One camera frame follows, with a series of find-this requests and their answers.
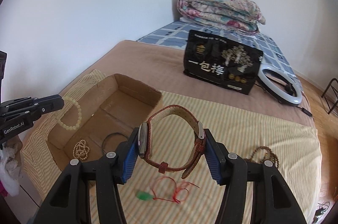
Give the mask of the dark thin bangle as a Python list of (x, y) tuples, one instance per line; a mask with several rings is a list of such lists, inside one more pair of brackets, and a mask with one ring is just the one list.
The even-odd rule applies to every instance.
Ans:
[(107, 152), (116, 151), (119, 144), (128, 141), (128, 135), (121, 132), (114, 132), (108, 134), (101, 144), (101, 153), (106, 155)]

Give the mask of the long brown bead mala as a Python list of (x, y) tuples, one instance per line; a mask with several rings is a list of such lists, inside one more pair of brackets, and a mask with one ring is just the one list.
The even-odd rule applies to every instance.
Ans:
[(246, 162), (263, 163), (269, 160), (276, 168), (279, 168), (279, 158), (273, 150), (267, 146), (259, 146), (255, 148), (248, 158), (244, 159)]

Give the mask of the open brown cardboard box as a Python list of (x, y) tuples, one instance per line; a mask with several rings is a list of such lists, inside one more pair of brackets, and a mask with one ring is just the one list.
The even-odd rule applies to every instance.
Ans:
[(101, 158), (104, 138), (114, 132), (131, 135), (135, 127), (162, 106), (162, 93), (123, 74), (111, 75), (90, 87), (77, 98), (75, 87), (67, 96), (64, 108), (56, 111), (55, 127), (48, 134), (47, 144), (60, 170), (71, 159), (76, 143), (89, 147), (87, 161)]

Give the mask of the bed with brown blanket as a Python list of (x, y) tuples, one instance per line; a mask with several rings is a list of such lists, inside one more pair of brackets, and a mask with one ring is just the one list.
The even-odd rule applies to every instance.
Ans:
[(245, 95), (190, 78), (183, 73), (183, 56), (180, 49), (121, 41), (62, 94), (78, 87), (80, 98), (94, 84), (123, 74), (161, 91), (164, 105), (181, 103), (190, 108), (219, 140), (242, 155), (256, 145), (268, 145), (278, 154), (281, 174), (310, 222), (319, 200), (322, 160), (313, 119), (258, 86)]

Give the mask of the black snack bag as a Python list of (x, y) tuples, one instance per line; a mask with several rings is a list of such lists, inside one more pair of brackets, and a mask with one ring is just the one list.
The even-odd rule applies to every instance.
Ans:
[(263, 52), (226, 37), (190, 30), (184, 74), (248, 95), (256, 82)]

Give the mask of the black clothes rack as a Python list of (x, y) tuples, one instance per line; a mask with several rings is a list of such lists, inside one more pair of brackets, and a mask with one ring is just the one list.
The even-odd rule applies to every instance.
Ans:
[(327, 106), (327, 114), (337, 115), (337, 78), (332, 78), (321, 95)]

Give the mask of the folded floral quilt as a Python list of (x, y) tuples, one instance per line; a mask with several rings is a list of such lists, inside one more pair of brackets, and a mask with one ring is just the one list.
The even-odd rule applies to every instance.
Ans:
[(251, 0), (178, 0), (177, 10), (190, 23), (255, 35), (266, 19)]

